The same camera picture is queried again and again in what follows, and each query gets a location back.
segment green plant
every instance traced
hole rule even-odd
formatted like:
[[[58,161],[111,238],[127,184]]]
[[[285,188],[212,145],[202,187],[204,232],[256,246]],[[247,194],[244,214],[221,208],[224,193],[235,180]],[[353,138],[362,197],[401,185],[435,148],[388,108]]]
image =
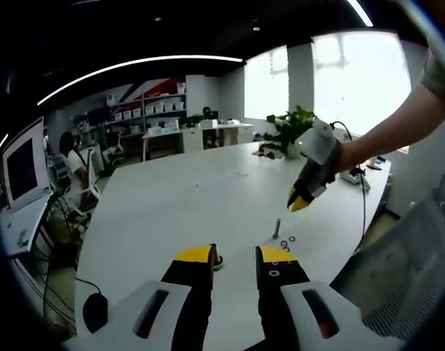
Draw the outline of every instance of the green plant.
[[[296,106],[295,111],[287,112],[284,116],[266,117],[268,123],[274,124],[276,134],[265,133],[263,138],[270,143],[260,146],[259,151],[263,153],[263,148],[266,147],[279,150],[286,155],[289,144],[293,144],[298,137],[311,128],[316,118],[313,112],[306,111],[300,106]]]

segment window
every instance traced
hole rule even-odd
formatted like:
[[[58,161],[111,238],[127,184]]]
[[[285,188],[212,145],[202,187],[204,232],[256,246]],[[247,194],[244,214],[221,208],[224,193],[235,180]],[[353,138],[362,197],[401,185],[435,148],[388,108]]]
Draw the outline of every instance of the window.
[[[262,53],[244,68],[245,118],[283,115],[289,108],[288,50],[286,46]]]
[[[363,135],[390,116],[411,92],[398,36],[377,31],[313,38],[314,111]]]

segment ceiling light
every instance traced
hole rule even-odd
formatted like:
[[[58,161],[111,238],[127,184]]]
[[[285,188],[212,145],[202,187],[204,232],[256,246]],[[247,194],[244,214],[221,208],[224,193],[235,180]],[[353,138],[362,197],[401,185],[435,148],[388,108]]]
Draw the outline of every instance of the ceiling light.
[[[100,73],[110,71],[111,69],[125,67],[125,66],[129,66],[131,64],[142,64],[143,62],[162,61],[162,60],[177,60],[177,59],[205,59],[205,60],[220,60],[220,61],[231,61],[231,62],[244,61],[241,58],[225,57],[225,56],[211,56],[211,55],[172,55],[172,56],[158,56],[158,57],[140,58],[139,60],[123,62],[122,64],[114,64],[113,66],[99,69],[98,71],[94,71],[93,73],[89,73],[88,75],[84,75],[83,77],[75,79],[74,81],[69,82],[68,84],[65,84],[61,88],[56,89],[53,93],[50,93],[49,95],[44,97],[42,100],[40,100],[37,103],[37,106],[41,105],[46,100],[50,99],[53,95],[58,94],[60,91],[68,88],[69,86],[79,83],[82,80],[90,78],[94,75],[98,75]]]
[[[354,11],[356,11],[357,15],[362,19],[362,22],[364,22],[364,24],[367,27],[374,27],[369,16],[367,16],[367,13],[364,11],[364,9],[357,0],[346,0],[346,1],[351,5],[351,7],[353,7]]]
[[[82,5],[82,4],[88,4],[89,2],[99,2],[100,0],[82,0],[82,1],[77,1],[77,2],[73,2],[71,4],[71,6],[75,6],[75,5]]]
[[[1,141],[0,148],[4,144],[4,142],[6,141],[7,138],[8,138],[8,133],[4,136],[3,140]]]

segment desk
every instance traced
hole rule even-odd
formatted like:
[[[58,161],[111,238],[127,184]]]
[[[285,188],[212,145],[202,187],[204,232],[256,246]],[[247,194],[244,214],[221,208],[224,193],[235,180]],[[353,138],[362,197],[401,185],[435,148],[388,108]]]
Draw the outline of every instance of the desk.
[[[31,251],[51,196],[43,195],[15,212],[8,208],[0,211],[1,242],[8,258]]]
[[[110,313],[148,280],[161,280],[174,257],[191,246],[217,243],[224,268],[214,274],[205,350],[244,350],[261,341],[255,247],[296,236],[291,252],[312,280],[330,283],[362,239],[362,191],[337,180],[307,209],[286,209],[305,164],[252,155],[258,143],[214,148],[117,169],[92,216],[78,277],[97,284]],[[367,169],[366,227],[384,191],[390,163]],[[94,288],[76,282],[80,337],[89,334],[83,304]]]
[[[247,137],[244,137],[243,140],[238,140],[237,141],[237,133],[239,132],[240,129],[248,129],[250,128],[250,137],[247,140]],[[194,149],[197,150],[203,150],[203,136],[201,135],[201,133],[204,130],[216,130],[216,131],[224,131],[224,130],[228,130],[230,132],[236,132],[231,133],[230,135],[223,135],[222,137],[224,138],[224,144],[225,146],[229,146],[229,145],[233,145],[233,144],[237,144],[237,143],[247,143],[248,142],[252,142],[253,141],[253,125],[252,124],[246,124],[246,123],[240,123],[240,124],[218,124],[215,127],[196,127],[196,128],[186,128],[186,129],[179,129],[179,130],[174,130],[174,131],[170,131],[170,132],[164,132],[164,133],[160,133],[160,134],[155,134],[155,135],[150,135],[149,132],[147,132],[145,135],[143,135],[143,161],[146,160],[146,151],[148,149],[147,143],[149,139],[152,139],[154,137],[165,137],[168,135],[184,135],[184,132],[189,132],[190,130],[192,131],[199,131],[200,132],[200,136],[196,137],[191,137],[190,140],[188,140],[190,142],[190,151],[194,151]],[[185,140],[182,140],[182,144],[184,145],[183,149],[184,152],[187,152],[185,150]]]

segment ceiling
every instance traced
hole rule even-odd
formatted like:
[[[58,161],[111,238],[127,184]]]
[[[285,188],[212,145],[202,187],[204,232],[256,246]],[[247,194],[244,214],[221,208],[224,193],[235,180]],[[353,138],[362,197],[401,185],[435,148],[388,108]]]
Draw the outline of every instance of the ceiling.
[[[64,84],[125,61],[176,54],[249,59],[278,45],[309,42],[313,35],[364,28],[345,0],[99,0],[73,4],[77,1],[4,5],[1,16],[6,17],[10,30],[0,38],[0,88],[9,80],[11,92],[1,101],[15,105],[15,113],[38,116],[107,88],[173,75],[220,76],[241,65],[208,60],[136,64],[75,84],[37,109],[38,101]],[[425,43],[394,1],[360,2],[376,29]],[[254,26],[261,30],[253,31]]]

